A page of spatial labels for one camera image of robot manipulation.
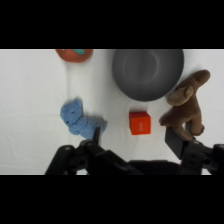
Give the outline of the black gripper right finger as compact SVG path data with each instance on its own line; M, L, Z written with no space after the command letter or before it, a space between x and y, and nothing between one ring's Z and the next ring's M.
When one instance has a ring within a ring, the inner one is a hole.
M178 174L202 173L202 144L196 140L188 141L172 128L165 132L165 143L181 161Z

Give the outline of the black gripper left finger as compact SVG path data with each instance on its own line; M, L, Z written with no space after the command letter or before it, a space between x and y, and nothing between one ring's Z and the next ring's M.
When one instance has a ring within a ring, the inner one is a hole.
M81 146L89 153L99 154L102 149L99 141L101 137L101 128L96 127L86 140L81 142Z

